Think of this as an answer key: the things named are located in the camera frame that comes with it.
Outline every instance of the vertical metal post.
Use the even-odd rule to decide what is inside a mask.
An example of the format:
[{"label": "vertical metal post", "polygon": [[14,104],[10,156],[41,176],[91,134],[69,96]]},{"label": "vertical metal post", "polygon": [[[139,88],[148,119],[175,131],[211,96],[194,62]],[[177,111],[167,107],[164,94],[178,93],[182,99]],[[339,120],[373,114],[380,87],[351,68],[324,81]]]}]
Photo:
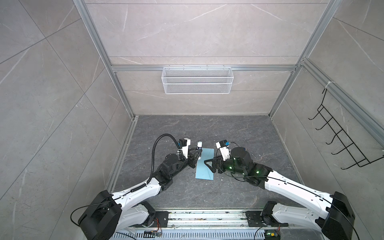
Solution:
[{"label": "vertical metal post", "polygon": [[315,30],[313,31],[307,45],[305,46],[303,52],[301,53],[299,60],[296,63],[296,70],[290,74],[288,77],[285,85],[283,86],[283,89],[281,90],[279,96],[277,97],[275,103],[273,104],[271,111],[269,112],[269,116],[272,118],[274,114],[276,113],[277,109],[279,108],[280,104],[283,102],[285,95],[287,94],[288,90],[292,86],[293,82],[295,81],[295,78],[297,74],[300,72],[303,65],[301,62],[304,58],[308,58],[311,52],[313,51],[316,43],[319,41],[321,35],[324,33],[325,29],[327,28],[329,22],[331,21],[333,15],[336,13],[336,10],[339,8],[342,0],[330,0],[327,8],[325,9],[323,15],[320,18],[319,23],[317,24]]},{"label": "vertical metal post", "polygon": [[79,14],[85,24],[85,27],[88,30],[89,35],[91,36],[91,39],[100,55],[101,60],[103,61],[105,68],[108,71],[109,76],[112,79],[113,84],[116,87],[116,90],[119,93],[119,96],[124,104],[125,109],[128,112],[128,115],[131,119],[135,117],[131,106],[129,105],[127,96],[125,95],[125,92],[121,86],[120,81],[118,80],[117,76],[115,75],[115,72],[112,70],[112,64],[108,58],[107,52],[105,51],[105,48],[103,46],[103,43],[101,42],[100,36],[97,33],[96,27],[92,21],[92,18],[88,12],[87,6],[85,5],[84,0],[73,0],[77,10],[79,11]]}]

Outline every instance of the white zip tie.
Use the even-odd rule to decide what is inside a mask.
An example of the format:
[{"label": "white zip tie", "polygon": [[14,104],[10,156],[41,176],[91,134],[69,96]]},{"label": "white zip tie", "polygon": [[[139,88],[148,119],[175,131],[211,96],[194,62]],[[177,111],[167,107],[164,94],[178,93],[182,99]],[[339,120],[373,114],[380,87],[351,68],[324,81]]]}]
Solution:
[{"label": "white zip tie", "polygon": [[335,83],[335,82],[328,81],[327,85],[325,85],[325,88],[327,88],[330,83]]}]

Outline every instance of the blue paper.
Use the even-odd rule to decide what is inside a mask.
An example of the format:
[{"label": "blue paper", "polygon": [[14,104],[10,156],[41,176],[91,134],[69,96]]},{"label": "blue paper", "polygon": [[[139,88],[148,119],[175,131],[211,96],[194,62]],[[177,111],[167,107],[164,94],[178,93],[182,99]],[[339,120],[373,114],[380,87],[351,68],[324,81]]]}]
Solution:
[{"label": "blue paper", "polygon": [[213,148],[203,148],[201,158],[197,160],[196,164],[196,178],[213,180],[214,173],[204,164],[205,160],[212,159],[214,157],[215,150]]}]

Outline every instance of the black hook rack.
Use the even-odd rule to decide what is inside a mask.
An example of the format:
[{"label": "black hook rack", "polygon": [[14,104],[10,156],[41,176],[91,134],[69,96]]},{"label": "black hook rack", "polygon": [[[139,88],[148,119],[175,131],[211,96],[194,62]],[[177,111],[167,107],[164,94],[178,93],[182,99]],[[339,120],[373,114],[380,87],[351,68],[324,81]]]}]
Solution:
[{"label": "black hook rack", "polygon": [[[325,88],[325,89],[323,90],[323,92],[322,92],[322,94],[324,94],[324,96],[323,96],[323,100],[321,101],[320,106],[317,108],[317,114],[315,115],[315,117],[317,117],[317,115],[322,116],[322,118],[323,118],[324,121],[325,121],[325,124],[324,124],[321,128],[319,128],[319,129],[315,128],[315,129],[316,129],[316,130],[321,130],[323,127],[325,127],[326,125],[328,125],[328,126],[331,128],[331,130],[334,132],[335,135],[333,136],[332,141],[331,141],[330,143],[327,143],[327,142],[326,142],[326,144],[330,145],[330,144],[333,142],[333,140],[337,137],[337,138],[339,139],[339,141],[341,142],[341,144],[344,146],[344,148],[341,149],[340,151],[338,151],[337,153],[331,153],[331,154],[332,154],[332,155],[336,155],[336,154],[341,153],[341,152],[344,151],[344,150],[347,150],[347,152],[350,154],[350,156],[352,157],[352,159],[355,161],[355,164],[352,164],[351,166],[346,167],[346,168],[342,168],[342,167],[341,167],[341,169],[342,169],[342,170],[346,170],[346,169],[348,169],[348,168],[350,168],[350,167],[353,167],[353,166],[355,166],[355,165],[357,165],[357,166],[359,166],[359,167],[364,167],[364,166],[366,166],[366,165],[368,165],[368,164],[371,164],[371,163],[373,163],[373,162],[375,162],[375,161],[377,161],[377,160],[380,160],[380,159],[384,158],[384,155],[383,155],[381,158],[378,158],[378,159],[373,160],[373,161],[370,161],[370,160],[367,159],[367,157],[366,157],[366,156],[364,155],[364,153],[359,149],[359,147],[356,145],[356,143],[351,139],[351,137],[348,135],[348,133],[341,127],[341,125],[336,121],[336,119],[332,116],[332,114],[331,114],[331,113],[324,107],[323,102],[324,102],[324,98],[325,98],[325,94],[326,94],[326,93],[327,93],[327,89]],[[321,113],[321,111],[323,111],[323,110],[325,110],[325,111],[331,116],[331,118],[330,118],[329,120],[326,120],[326,118],[325,118],[325,117],[323,116],[323,114]],[[329,124],[329,122],[330,122],[332,119],[333,119],[333,120],[336,122],[336,124],[341,128],[340,131],[336,132],[336,131],[333,129],[333,127]],[[340,134],[341,132],[344,132],[344,134],[345,134],[345,135],[348,137],[348,139],[352,142],[351,144],[349,144],[349,145],[347,145],[347,146],[344,144],[344,142],[340,139],[340,137],[339,137],[339,135],[338,135],[338,134]],[[359,152],[361,153],[361,155],[364,157],[363,160],[357,161],[357,160],[353,157],[353,155],[351,154],[351,152],[348,150],[348,148],[349,148],[350,146],[352,146],[352,145],[354,145],[354,146],[359,150]],[[365,161],[365,160],[367,160],[368,163],[360,164],[362,161]]]}]

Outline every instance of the mesh basket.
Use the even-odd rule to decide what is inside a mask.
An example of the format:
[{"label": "mesh basket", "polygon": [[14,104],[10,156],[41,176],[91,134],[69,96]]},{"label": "mesh basket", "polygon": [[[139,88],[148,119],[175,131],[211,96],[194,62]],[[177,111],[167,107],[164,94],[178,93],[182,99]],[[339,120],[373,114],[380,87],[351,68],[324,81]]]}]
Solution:
[{"label": "mesh basket", "polygon": [[166,94],[229,93],[230,67],[168,67],[161,75]]}]

